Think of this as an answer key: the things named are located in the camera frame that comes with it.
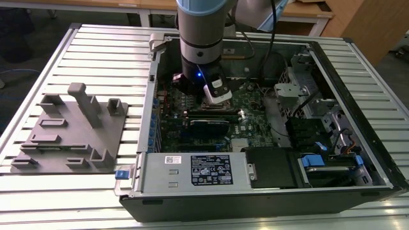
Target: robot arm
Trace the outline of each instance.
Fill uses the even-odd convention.
[[[231,91],[219,69],[225,17],[231,10],[235,20],[257,29],[273,28],[273,0],[175,0],[178,15],[182,78],[210,103],[231,98]],[[287,0],[274,0],[277,17]]]

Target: slotted metal table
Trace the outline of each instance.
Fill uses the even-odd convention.
[[[86,93],[105,102],[118,97],[130,107],[118,150],[117,166],[133,164],[139,135],[145,86],[149,75],[150,33],[173,29],[81,25],[70,28],[0,138],[0,229],[406,229],[409,194],[371,202],[339,214],[249,218],[203,222],[138,223],[113,194],[113,174],[9,174],[12,158],[41,114],[43,93],[61,93],[71,82],[83,82]],[[267,38],[267,34],[247,33]],[[277,39],[313,40],[321,47],[377,132],[409,178],[409,111],[353,43],[341,38],[278,35]],[[130,181],[121,183],[130,188]]]

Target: gray floor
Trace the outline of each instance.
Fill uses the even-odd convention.
[[[26,40],[33,49],[33,57],[18,64],[9,64],[0,58],[0,68],[36,69],[41,71],[70,23],[129,25],[127,16],[123,13],[57,11],[57,19],[50,19],[45,10],[32,10],[30,17],[36,31],[26,36]],[[153,26],[155,27],[171,27],[171,22],[173,18],[166,18],[163,21],[157,16],[153,17]],[[130,23],[138,24],[137,17],[130,16]],[[409,63],[389,54],[377,66],[377,70],[403,104],[409,107]],[[36,74],[16,72],[0,75],[0,79],[6,84],[4,89],[0,89],[0,134],[36,77]]]
[[[387,54],[375,67],[389,87],[409,108],[409,62]]]

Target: power supply label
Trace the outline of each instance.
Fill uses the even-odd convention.
[[[190,156],[190,165],[194,186],[233,184],[229,155]]]

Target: white label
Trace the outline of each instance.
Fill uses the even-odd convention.
[[[222,85],[221,80],[218,79],[218,80],[213,81],[211,85],[213,85],[214,88],[218,88]]]
[[[181,156],[165,156],[165,164],[181,164]]]
[[[135,7],[135,4],[118,4],[118,6]]]
[[[318,17],[318,18],[331,18],[331,15],[318,14],[317,17]]]

